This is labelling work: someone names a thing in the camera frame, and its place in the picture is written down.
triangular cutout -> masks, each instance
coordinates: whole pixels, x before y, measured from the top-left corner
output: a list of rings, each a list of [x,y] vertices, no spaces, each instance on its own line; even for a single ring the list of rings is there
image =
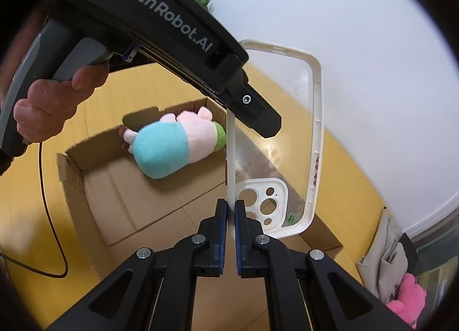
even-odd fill
[[[89,309],[105,318],[113,319],[125,297],[132,275],[132,271],[126,271],[89,305]]]
[[[348,320],[354,320],[372,310],[372,305],[360,296],[348,283],[337,273],[329,273],[328,279],[338,298],[344,316]]]

hot pink stuffed animal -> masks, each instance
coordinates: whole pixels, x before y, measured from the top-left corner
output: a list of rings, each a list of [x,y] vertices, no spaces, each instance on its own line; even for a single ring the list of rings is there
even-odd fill
[[[398,290],[397,300],[392,300],[387,307],[412,328],[416,328],[416,321],[425,306],[427,293],[416,284],[416,278],[410,273],[403,276]]]

white wall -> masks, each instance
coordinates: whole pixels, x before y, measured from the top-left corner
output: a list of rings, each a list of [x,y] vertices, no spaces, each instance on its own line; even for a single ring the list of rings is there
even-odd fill
[[[327,129],[404,229],[423,230],[457,205],[458,71],[415,0],[212,1],[237,39],[318,57]],[[277,67],[277,77],[287,73]]]

teal fabric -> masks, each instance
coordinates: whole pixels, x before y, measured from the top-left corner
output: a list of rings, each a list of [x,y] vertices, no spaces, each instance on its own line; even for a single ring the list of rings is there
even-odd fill
[[[155,180],[188,164],[188,139],[179,122],[157,121],[143,127],[135,137],[132,148],[140,169]]]

stuffed animal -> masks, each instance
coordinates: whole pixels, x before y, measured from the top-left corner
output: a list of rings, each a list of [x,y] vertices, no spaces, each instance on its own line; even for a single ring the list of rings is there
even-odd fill
[[[416,278],[410,273],[403,276],[398,290],[397,300],[392,300],[387,307],[412,328],[416,328],[416,321],[425,306],[427,293],[416,284]]]
[[[135,132],[120,128],[140,169],[157,180],[185,165],[199,161],[226,144],[226,133],[212,113],[201,107],[198,113],[183,111],[177,117],[167,113],[159,121]]]

